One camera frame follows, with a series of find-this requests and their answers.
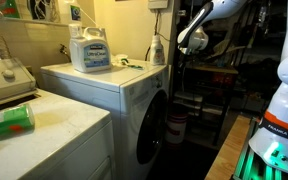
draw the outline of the laundry detergent jug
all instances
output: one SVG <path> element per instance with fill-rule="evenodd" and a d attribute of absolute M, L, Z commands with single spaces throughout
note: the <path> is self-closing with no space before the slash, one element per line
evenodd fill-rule
<path fill-rule="evenodd" d="M 82 35 L 78 24 L 70 24 L 70 52 L 75 70 L 93 72 L 111 68 L 111 53 L 105 29 L 87 27 Z"/>

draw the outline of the floor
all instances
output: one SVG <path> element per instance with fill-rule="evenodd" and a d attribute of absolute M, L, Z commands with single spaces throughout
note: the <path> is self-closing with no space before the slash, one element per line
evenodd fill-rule
<path fill-rule="evenodd" d="M 253 116 L 230 110 L 216 146 L 212 145 L 213 132 L 194 129 L 194 132 L 186 132 L 183 142 L 178 147 L 170 148 L 164 143 L 147 180 L 204 179 L 238 115 Z"/>

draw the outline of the front-loading dryer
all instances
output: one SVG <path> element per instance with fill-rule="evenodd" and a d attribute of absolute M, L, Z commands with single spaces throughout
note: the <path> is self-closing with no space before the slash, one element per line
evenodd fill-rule
<path fill-rule="evenodd" d="M 41 68 L 44 89 L 109 110 L 116 179 L 145 179 L 161 147 L 167 117 L 168 68 L 129 60 L 143 69 L 113 66 L 81 73 L 72 64 Z"/>

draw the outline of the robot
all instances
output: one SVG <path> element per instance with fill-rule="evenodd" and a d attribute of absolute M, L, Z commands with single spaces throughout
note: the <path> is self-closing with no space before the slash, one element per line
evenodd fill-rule
<path fill-rule="evenodd" d="M 247 0 L 213 0 L 206 3 L 179 34 L 179 50 L 188 55 L 195 50 L 204 49 L 208 37 L 201 25 L 212 19 L 229 17 L 246 3 Z M 258 130 L 249 140 L 249 146 L 267 165 L 288 173 L 288 16 L 277 74 L 282 83 L 273 95 Z"/>

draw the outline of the dryer door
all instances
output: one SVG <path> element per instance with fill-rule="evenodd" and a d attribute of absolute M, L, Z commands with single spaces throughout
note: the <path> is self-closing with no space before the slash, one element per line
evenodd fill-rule
<path fill-rule="evenodd" d="M 151 101 L 141 125 L 137 141 L 137 160 L 148 163 L 160 148 L 167 118 L 167 95 L 158 91 Z"/>

